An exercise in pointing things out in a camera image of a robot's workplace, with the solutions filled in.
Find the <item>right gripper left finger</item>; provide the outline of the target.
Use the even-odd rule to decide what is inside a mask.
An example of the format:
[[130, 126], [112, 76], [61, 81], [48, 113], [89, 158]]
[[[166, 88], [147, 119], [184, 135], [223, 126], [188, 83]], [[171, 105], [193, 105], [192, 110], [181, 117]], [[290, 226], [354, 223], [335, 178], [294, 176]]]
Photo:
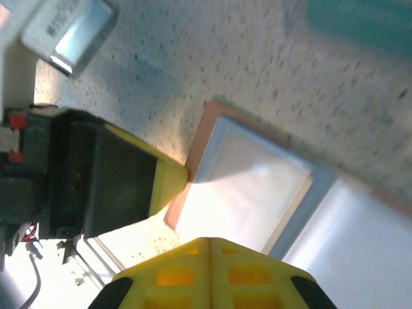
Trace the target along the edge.
[[210, 308], [211, 240], [198, 238], [119, 272], [90, 308]]

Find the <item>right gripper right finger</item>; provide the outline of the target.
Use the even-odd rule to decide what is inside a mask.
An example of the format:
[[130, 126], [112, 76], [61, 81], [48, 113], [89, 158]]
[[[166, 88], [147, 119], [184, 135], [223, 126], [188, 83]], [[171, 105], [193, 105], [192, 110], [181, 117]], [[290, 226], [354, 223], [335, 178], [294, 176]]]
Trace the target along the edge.
[[212, 308], [335, 308], [312, 275], [222, 238], [211, 239]]

